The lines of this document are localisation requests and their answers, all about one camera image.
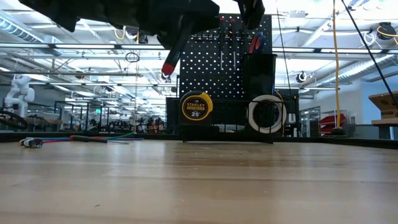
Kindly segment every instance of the yellow tape measure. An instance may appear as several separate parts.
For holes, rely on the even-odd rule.
[[[192,91],[183,96],[182,114],[191,121],[202,121],[213,111],[213,102],[205,92]]]

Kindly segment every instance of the black pegboard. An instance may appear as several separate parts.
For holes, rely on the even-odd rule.
[[[247,100],[247,94],[244,92],[247,86],[244,87],[241,61],[243,55],[249,50],[252,36],[261,32],[266,37],[263,53],[272,53],[271,16],[264,16],[257,29],[247,30],[246,41],[243,41],[243,23],[240,15],[222,14],[221,16],[224,17],[226,34],[222,46],[222,68],[220,65],[220,28],[191,36],[181,56],[180,97],[189,91],[201,90],[208,93],[213,100]],[[233,62],[233,45],[228,35],[232,19],[236,21],[236,69]],[[246,116],[245,106],[232,105],[215,106],[213,123],[245,124],[241,119]]]

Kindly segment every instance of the white robot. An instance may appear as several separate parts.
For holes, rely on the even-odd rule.
[[[4,99],[4,110],[13,113],[13,105],[18,104],[18,115],[22,118],[27,116],[27,104],[35,99],[35,91],[29,88],[30,77],[18,75],[11,82],[11,90]]]

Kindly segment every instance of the workbench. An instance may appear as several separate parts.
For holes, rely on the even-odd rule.
[[[397,223],[398,151],[276,142],[0,144],[1,223]]]

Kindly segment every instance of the roll of tape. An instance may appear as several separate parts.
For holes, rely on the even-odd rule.
[[[262,96],[258,96],[256,97],[253,101],[270,101],[270,102],[280,102],[281,99],[279,99],[276,96],[272,96],[272,95],[262,95]],[[279,111],[279,117],[278,120],[275,122],[274,125],[272,125],[271,127],[259,127],[259,125],[255,122],[254,120],[254,109],[256,108],[256,106],[258,105],[257,102],[252,102],[249,104],[249,109],[248,109],[248,118],[249,118],[249,124],[250,126],[255,129],[256,131],[260,131],[261,133],[264,134],[270,134],[270,133],[275,133],[278,130],[280,130],[282,128],[282,126],[285,124],[286,122],[286,107],[283,103],[274,103],[276,105],[276,107],[278,108]]]

